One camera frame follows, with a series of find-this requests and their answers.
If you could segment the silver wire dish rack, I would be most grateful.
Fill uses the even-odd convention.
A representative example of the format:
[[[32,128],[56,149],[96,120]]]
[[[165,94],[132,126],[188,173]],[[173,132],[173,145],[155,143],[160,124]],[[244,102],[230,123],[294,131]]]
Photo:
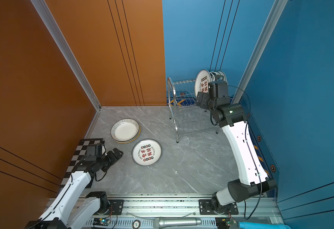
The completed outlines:
[[[196,106],[195,80],[173,81],[167,79],[169,119],[174,125],[176,142],[182,136],[214,130],[219,127],[210,122],[210,112]]]

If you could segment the white deep plate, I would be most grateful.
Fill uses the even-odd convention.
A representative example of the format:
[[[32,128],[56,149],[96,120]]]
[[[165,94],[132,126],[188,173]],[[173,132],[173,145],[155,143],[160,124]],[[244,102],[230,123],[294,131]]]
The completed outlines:
[[[116,122],[111,128],[111,136],[115,141],[127,142],[138,135],[140,130],[139,123],[130,118]]]

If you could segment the white red patterned plate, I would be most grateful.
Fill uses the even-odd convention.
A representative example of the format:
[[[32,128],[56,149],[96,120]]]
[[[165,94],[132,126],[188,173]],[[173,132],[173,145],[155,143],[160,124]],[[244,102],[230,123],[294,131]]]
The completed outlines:
[[[162,155],[161,145],[152,139],[138,142],[132,150],[132,158],[140,166],[151,166],[159,161]]]

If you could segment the white plate black rim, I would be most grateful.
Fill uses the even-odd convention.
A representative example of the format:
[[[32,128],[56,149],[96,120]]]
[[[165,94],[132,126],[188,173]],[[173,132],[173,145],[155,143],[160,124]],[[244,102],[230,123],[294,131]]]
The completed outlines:
[[[227,81],[227,77],[223,71],[211,72],[215,81]]]

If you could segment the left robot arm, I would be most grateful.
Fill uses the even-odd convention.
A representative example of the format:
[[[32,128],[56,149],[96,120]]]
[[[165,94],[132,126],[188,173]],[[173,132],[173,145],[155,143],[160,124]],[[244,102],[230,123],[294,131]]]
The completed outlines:
[[[90,192],[82,205],[72,212],[83,190],[96,179],[97,172],[107,173],[124,154],[117,148],[108,152],[103,152],[104,149],[102,144],[87,146],[86,154],[73,167],[55,201],[38,220],[28,222],[26,229],[81,229],[96,213],[112,215],[112,205],[104,191]]]

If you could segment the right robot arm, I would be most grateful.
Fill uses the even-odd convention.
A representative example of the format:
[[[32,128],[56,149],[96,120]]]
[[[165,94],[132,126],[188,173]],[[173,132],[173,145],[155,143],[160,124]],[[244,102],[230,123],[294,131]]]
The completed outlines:
[[[230,102],[227,82],[213,81],[207,86],[198,92],[196,105],[210,111],[211,121],[225,134],[238,166],[239,179],[230,181],[211,199],[214,211],[224,213],[233,203],[277,188],[277,182],[262,167],[250,137],[248,117],[240,104]]]

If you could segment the black white chessboard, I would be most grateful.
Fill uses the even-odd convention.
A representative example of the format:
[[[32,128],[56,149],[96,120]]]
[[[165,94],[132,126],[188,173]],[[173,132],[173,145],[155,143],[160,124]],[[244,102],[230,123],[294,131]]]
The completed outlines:
[[[87,147],[89,145],[93,144],[105,144],[105,141],[103,138],[90,138],[90,139],[81,139],[76,147],[76,150],[72,156],[72,159],[70,161],[70,164],[66,170],[66,173],[64,175],[64,178],[61,182],[60,188],[62,189],[66,183],[68,182],[71,172],[74,168],[74,166],[83,158],[83,156],[86,155]]]

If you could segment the green circuit board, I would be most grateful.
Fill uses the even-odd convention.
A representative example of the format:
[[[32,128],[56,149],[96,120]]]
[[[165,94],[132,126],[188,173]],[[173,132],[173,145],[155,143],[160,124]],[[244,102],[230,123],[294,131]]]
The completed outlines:
[[[96,226],[109,226],[111,224],[111,219],[108,218],[94,218],[92,222],[92,228],[95,229]]]

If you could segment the round black white sticker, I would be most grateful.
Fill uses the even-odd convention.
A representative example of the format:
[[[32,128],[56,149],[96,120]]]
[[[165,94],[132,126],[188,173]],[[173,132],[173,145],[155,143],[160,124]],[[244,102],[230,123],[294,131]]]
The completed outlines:
[[[132,222],[132,228],[133,228],[133,229],[139,229],[140,226],[141,226],[141,222],[140,222],[139,220],[134,220],[134,221]]]

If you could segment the silver microphone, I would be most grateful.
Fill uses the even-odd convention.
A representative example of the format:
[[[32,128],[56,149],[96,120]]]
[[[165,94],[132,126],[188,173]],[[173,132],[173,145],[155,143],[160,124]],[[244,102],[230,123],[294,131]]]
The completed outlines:
[[[199,218],[155,218],[153,220],[154,229],[197,226],[201,224],[202,221]]]

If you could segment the light blue cylinder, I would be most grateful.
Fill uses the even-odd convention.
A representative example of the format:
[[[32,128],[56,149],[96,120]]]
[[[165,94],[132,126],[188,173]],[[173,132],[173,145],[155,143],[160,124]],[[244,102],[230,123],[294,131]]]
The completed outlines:
[[[261,224],[252,222],[238,222],[238,227],[241,229],[291,229],[285,224]]]

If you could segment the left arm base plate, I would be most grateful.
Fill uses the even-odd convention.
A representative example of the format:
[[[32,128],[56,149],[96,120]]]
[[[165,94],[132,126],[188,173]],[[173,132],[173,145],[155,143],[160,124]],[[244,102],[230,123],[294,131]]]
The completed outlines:
[[[97,210],[94,215],[106,215],[106,216],[113,216],[113,215],[121,215],[123,211],[124,200],[122,199],[111,199],[108,200],[106,203],[101,203],[101,208]]]

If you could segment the aluminium rail frame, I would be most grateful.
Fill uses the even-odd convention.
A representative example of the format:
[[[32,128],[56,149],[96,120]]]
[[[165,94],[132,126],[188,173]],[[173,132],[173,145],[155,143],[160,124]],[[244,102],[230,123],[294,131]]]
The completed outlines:
[[[79,198],[72,212],[75,212],[84,202],[85,198]],[[177,195],[177,196],[112,196],[111,199],[124,200],[123,211],[121,215],[102,216],[93,215],[85,223],[88,228],[92,227],[94,218],[111,219],[109,226],[96,226],[106,229],[117,229],[126,226],[132,226],[134,220],[141,222],[140,228],[153,226],[155,218],[199,218],[201,225],[217,224],[218,219],[251,221],[256,218],[268,218],[271,224],[283,224],[283,218],[279,212],[276,202],[272,198],[249,198],[241,203],[236,203],[238,215],[201,215],[199,211],[200,199],[212,199],[208,195]]]

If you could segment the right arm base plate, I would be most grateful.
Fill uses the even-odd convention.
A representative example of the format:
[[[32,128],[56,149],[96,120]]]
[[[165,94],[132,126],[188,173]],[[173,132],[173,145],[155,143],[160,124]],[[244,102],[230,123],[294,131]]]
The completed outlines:
[[[236,202],[228,205],[220,205],[212,199],[200,199],[199,211],[201,215],[238,215],[238,207]]]

